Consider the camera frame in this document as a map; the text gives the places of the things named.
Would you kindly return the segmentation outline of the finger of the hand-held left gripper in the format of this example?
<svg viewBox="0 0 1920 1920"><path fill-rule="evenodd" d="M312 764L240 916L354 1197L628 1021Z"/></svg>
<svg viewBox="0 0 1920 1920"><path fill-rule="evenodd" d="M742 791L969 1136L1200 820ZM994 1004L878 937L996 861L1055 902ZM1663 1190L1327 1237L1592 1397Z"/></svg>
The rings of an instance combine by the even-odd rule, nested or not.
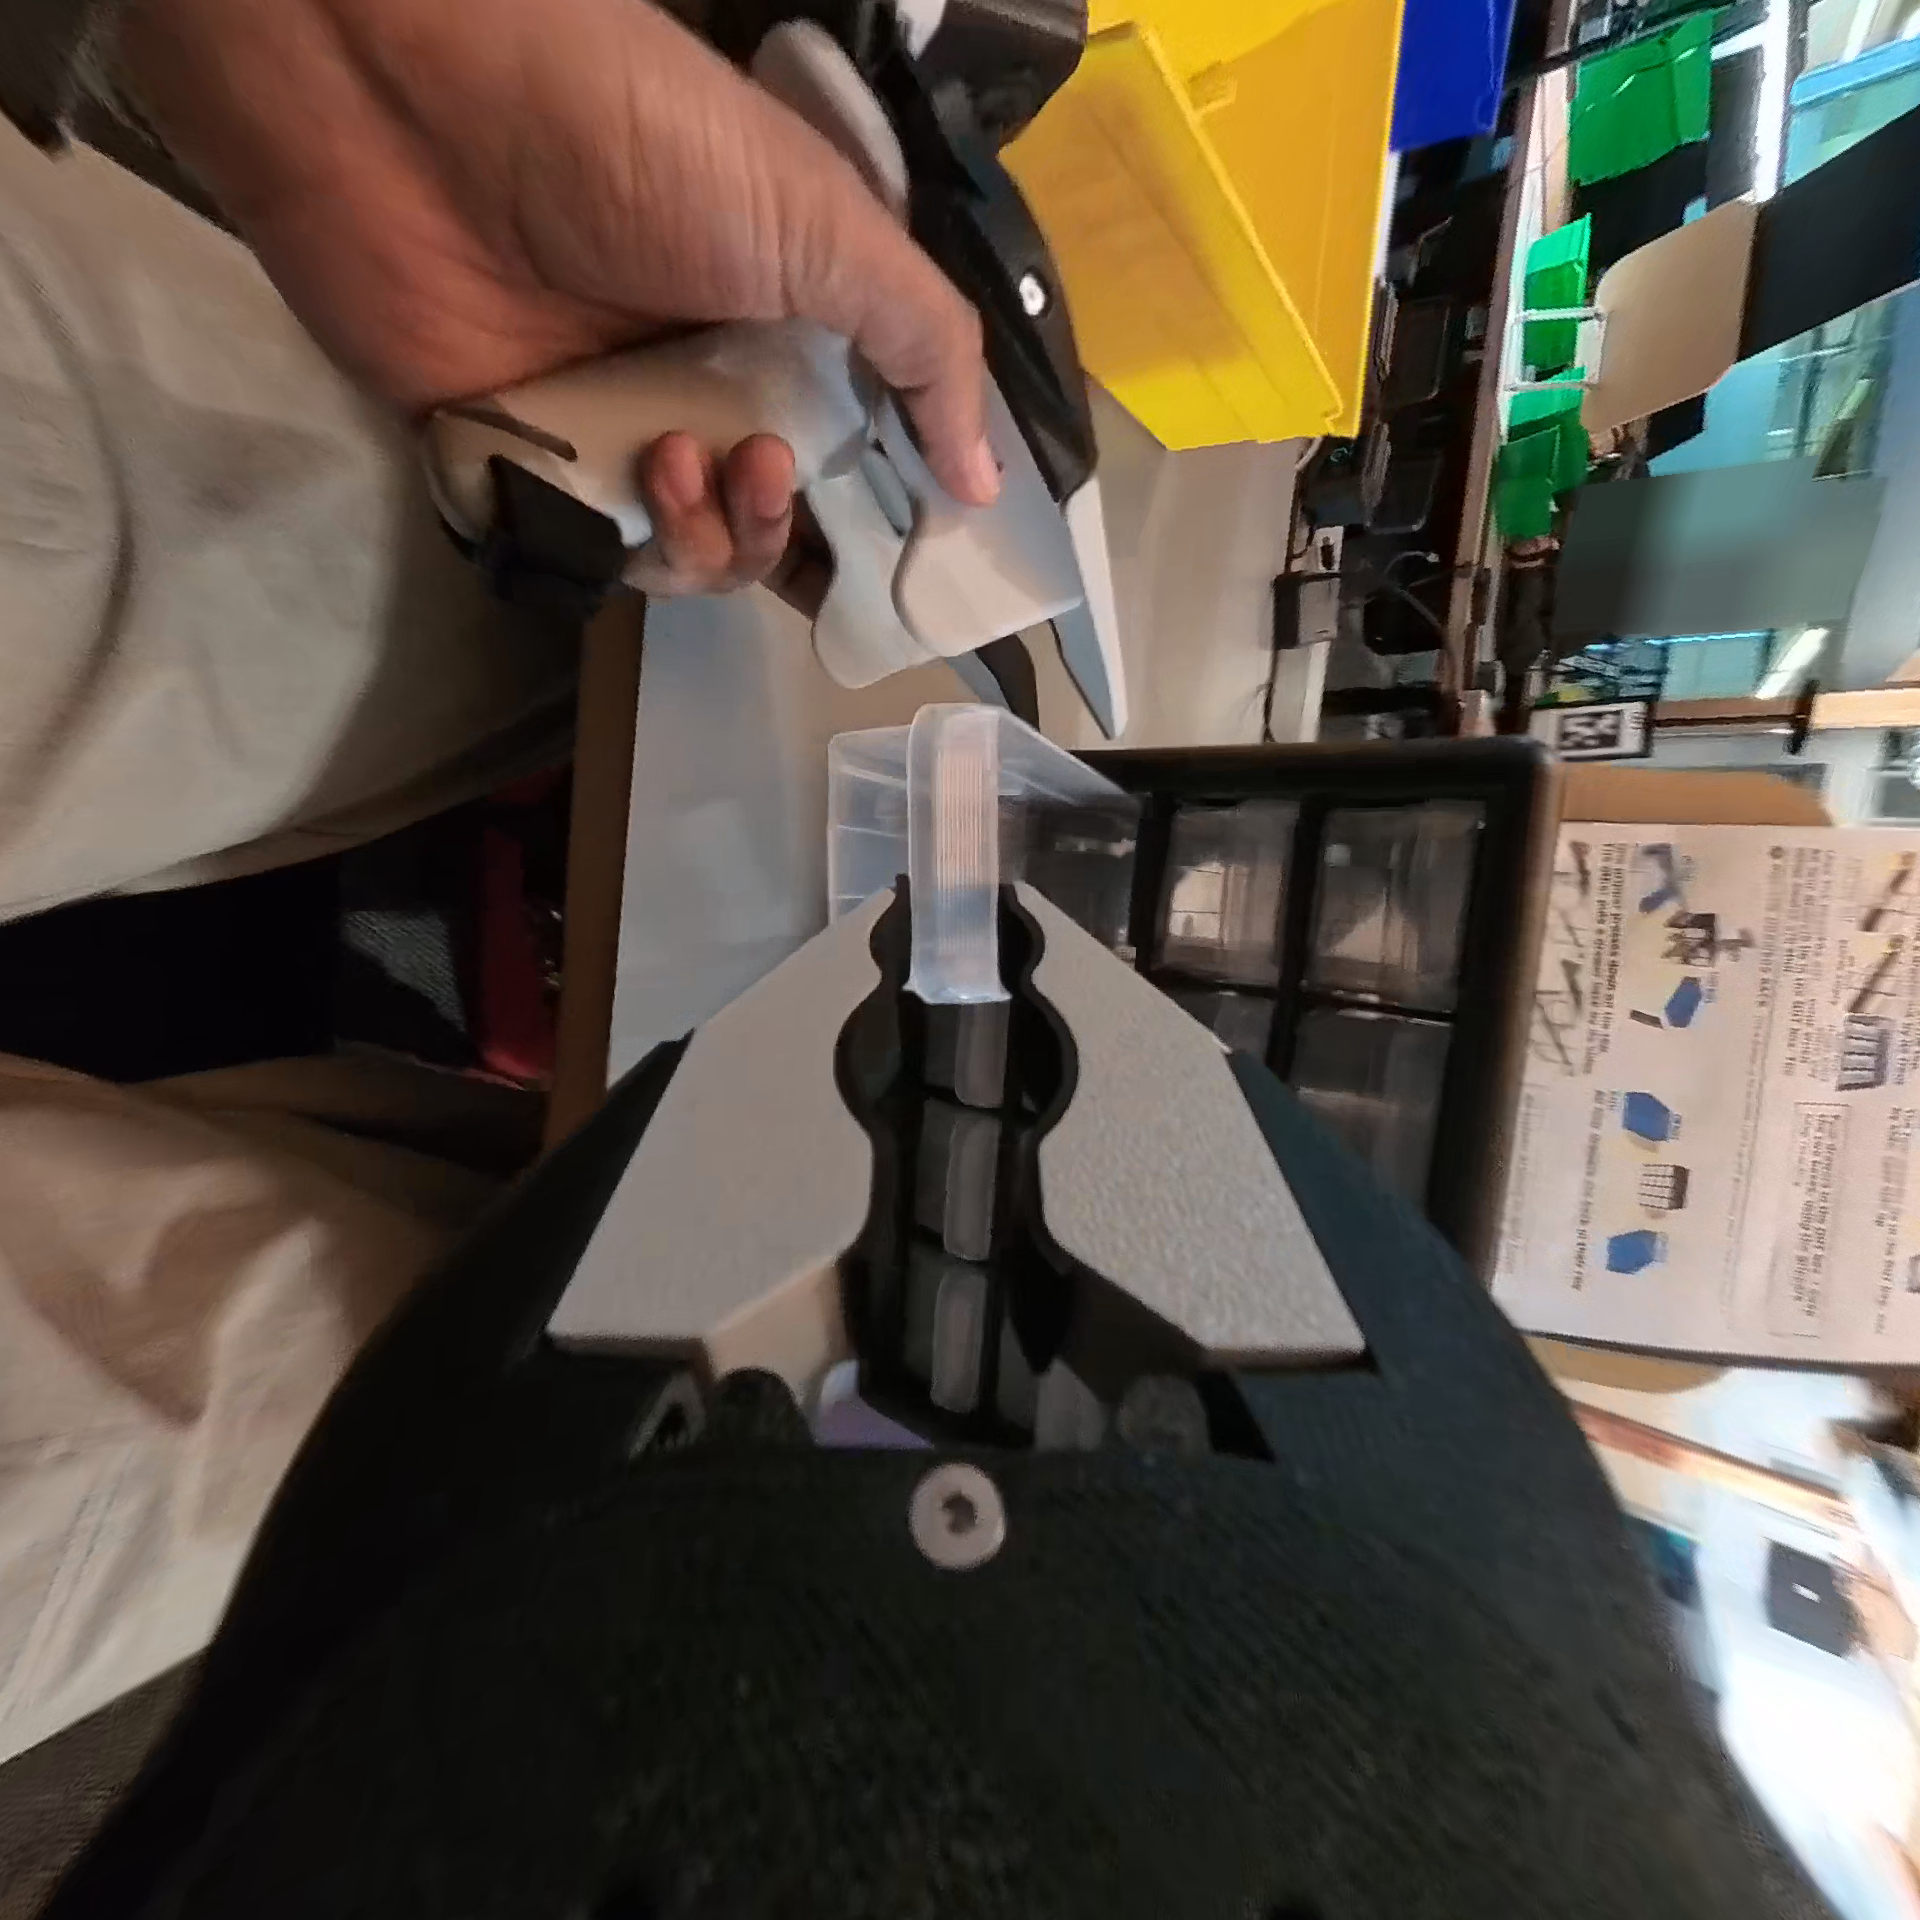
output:
<svg viewBox="0 0 1920 1920"><path fill-rule="evenodd" d="M986 507L955 501L896 415L896 476L910 528L896 566L896 609L926 651L955 657L1087 604L1063 505L996 381L987 381L987 446L999 467Z"/></svg>
<svg viewBox="0 0 1920 1920"><path fill-rule="evenodd" d="M1081 484L1048 528L1051 614L1063 667L1094 725L1118 740L1129 725L1114 559L1100 484Z"/></svg>

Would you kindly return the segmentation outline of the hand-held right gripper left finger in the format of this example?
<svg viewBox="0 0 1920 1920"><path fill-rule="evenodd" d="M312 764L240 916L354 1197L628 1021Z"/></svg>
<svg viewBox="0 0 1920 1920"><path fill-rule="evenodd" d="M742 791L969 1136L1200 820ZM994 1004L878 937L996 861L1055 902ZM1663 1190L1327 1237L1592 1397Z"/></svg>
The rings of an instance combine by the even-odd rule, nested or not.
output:
<svg viewBox="0 0 1920 1920"><path fill-rule="evenodd" d="M835 1077L881 987L881 891L689 1040L546 1332L577 1353L817 1387L852 1356L841 1261L873 1203L873 1140Z"/></svg>

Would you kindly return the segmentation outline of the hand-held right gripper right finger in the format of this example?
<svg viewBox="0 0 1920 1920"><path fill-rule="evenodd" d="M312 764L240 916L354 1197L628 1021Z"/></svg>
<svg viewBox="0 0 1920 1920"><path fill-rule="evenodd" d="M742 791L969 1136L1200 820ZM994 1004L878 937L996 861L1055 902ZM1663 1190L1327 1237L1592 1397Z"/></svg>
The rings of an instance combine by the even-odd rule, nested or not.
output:
<svg viewBox="0 0 1920 1920"><path fill-rule="evenodd" d="M1067 1374L1118 1411L1140 1380L1368 1360L1235 1055L1036 887L1014 908L1067 1069L1039 1142L1041 1233L1072 1284Z"/></svg>

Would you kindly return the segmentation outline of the clear plastic drawer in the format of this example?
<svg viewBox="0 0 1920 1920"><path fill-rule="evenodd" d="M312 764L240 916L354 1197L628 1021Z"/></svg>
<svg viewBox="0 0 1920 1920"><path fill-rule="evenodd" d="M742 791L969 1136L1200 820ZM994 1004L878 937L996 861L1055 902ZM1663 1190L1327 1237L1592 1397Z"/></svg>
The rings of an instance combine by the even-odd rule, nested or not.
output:
<svg viewBox="0 0 1920 1920"><path fill-rule="evenodd" d="M926 1005L1008 1000L1001 891L1026 885L1128 953L1140 799L987 703L931 703L907 727L827 749L827 915L906 881L906 987Z"/></svg>

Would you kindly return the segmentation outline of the black small drawer cabinet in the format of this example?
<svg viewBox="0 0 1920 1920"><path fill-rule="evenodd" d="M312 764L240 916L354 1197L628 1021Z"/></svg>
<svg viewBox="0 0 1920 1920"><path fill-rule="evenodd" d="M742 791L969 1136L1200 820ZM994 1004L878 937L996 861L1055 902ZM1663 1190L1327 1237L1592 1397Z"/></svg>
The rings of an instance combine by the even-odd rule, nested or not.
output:
<svg viewBox="0 0 1920 1920"><path fill-rule="evenodd" d="M1491 1280L1558 772L1515 739L1090 751L1140 801L1121 953Z"/></svg>

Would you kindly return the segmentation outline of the person's left hand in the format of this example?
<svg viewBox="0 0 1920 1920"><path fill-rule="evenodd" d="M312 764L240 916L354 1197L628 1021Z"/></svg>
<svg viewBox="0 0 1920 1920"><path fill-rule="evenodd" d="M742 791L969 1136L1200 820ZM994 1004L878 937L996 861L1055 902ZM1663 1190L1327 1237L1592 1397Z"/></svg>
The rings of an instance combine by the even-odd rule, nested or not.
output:
<svg viewBox="0 0 1920 1920"><path fill-rule="evenodd" d="M808 320L948 496L1001 487L974 307L658 6L128 4L139 107L347 377L425 415L675 326Z"/></svg>

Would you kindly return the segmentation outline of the large yellow plastic bin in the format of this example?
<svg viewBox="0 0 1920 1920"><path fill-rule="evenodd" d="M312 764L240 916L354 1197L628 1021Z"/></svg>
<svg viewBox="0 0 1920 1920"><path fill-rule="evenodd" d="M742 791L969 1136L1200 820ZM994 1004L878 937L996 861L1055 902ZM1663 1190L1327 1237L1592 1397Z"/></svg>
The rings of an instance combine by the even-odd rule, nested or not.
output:
<svg viewBox="0 0 1920 1920"><path fill-rule="evenodd" d="M1403 1L1094 1L1007 163L1094 381L1162 446L1348 439Z"/></svg>

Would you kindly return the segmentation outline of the green plastic bin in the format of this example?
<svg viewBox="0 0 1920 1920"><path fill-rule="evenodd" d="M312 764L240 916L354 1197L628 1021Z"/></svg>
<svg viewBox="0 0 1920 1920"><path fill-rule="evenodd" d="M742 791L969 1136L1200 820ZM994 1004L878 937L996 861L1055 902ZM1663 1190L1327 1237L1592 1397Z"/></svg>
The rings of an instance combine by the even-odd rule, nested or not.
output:
<svg viewBox="0 0 1920 1920"><path fill-rule="evenodd" d="M1579 488L1594 464L1585 425L1587 389L1574 377L1512 395L1495 459L1495 526L1504 544L1547 536L1558 502Z"/></svg>
<svg viewBox="0 0 1920 1920"><path fill-rule="evenodd" d="M1712 129L1712 40L1722 11L1698 6L1577 62L1568 109L1576 188L1638 173Z"/></svg>
<svg viewBox="0 0 1920 1920"><path fill-rule="evenodd" d="M1530 377L1558 377L1576 365L1579 308L1590 302L1594 216L1583 215L1538 235L1526 257L1521 359Z"/></svg>

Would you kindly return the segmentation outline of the dark blue plastic bin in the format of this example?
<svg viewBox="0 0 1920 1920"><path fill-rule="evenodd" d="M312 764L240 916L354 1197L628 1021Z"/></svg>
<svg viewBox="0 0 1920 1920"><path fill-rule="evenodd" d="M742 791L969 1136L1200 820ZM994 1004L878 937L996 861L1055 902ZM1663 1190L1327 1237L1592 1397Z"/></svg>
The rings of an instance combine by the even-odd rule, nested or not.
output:
<svg viewBox="0 0 1920 1920"><path fill-rule="evenodd" d="M1390 150L1494 132L1515 1L1406 1Z"/></svg>

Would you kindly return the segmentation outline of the brown cardboard flap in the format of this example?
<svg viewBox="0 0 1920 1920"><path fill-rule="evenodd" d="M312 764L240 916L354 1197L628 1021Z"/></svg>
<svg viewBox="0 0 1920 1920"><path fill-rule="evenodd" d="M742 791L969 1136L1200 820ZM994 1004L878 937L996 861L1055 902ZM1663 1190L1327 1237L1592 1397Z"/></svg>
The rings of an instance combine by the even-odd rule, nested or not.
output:
<svg viewBox="0 0 1920 1920"><path fill-rule="evenodd" d="M1703 395L1739 359L1763 203L1737 198L1648 239L1599 280L1599 368L1579 409L1603 436Z"/></svg>

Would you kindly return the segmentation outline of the person's beige trousers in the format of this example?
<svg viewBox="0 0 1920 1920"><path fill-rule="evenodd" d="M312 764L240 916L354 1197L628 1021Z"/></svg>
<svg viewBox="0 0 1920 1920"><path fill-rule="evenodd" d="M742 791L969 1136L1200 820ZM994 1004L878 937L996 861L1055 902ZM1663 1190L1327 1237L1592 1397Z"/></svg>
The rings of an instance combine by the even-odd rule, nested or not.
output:
<svg viewBox="0 0 1920 1920"><path fill-rule="evenodd" d="M114 160L3 158L3 908L180 902L530 774L577 644L447 542L409 435ZM4 983L4 1759L207 1646L368 1332L534 1147L326 1040L65 1065Z"/></svg>

